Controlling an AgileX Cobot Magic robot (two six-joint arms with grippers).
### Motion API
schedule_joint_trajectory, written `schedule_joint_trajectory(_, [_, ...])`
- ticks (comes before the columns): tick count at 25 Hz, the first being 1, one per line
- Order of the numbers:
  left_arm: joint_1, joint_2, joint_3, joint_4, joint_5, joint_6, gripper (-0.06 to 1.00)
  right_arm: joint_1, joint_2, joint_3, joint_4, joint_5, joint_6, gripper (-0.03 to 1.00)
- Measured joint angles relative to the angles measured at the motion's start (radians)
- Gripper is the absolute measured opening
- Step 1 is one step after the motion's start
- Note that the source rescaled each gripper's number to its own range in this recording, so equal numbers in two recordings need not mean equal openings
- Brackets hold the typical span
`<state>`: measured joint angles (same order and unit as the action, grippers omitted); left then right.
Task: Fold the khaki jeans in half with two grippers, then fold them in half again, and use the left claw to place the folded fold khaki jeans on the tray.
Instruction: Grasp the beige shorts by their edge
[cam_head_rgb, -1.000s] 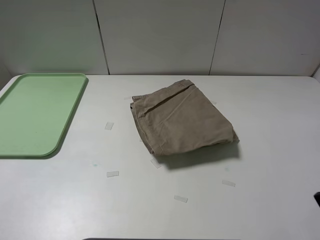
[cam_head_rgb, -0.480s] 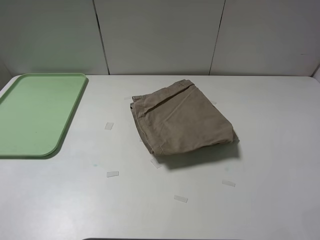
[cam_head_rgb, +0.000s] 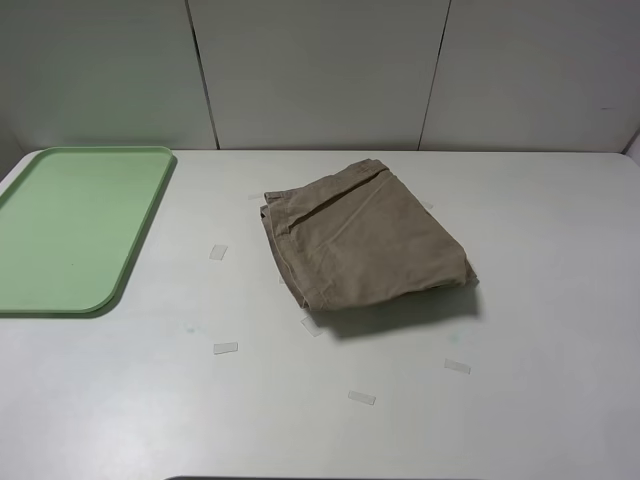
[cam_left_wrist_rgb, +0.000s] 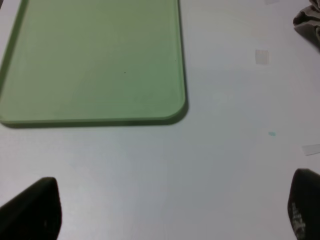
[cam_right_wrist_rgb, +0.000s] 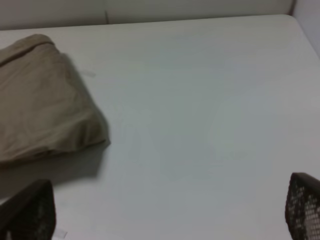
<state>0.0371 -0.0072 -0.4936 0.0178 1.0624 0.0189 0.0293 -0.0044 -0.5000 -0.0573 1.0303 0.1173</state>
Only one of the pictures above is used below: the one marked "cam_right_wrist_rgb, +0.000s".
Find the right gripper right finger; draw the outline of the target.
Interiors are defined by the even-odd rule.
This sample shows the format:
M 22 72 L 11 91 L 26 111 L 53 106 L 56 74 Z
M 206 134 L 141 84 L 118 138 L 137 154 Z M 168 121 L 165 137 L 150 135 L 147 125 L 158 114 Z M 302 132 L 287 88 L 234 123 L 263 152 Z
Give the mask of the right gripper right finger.
M 304 172 L 291 174 L 285 221 L 293 240 L 320 238 L 320 181 Z

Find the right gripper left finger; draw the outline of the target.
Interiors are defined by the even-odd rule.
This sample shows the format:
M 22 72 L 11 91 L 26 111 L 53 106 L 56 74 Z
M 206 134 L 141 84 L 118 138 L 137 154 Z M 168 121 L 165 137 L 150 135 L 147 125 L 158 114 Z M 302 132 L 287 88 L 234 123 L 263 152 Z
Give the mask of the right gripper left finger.
M 53 185 L 39 179 L 0 205 L 2 240 L 51 240 L 56 229 Z

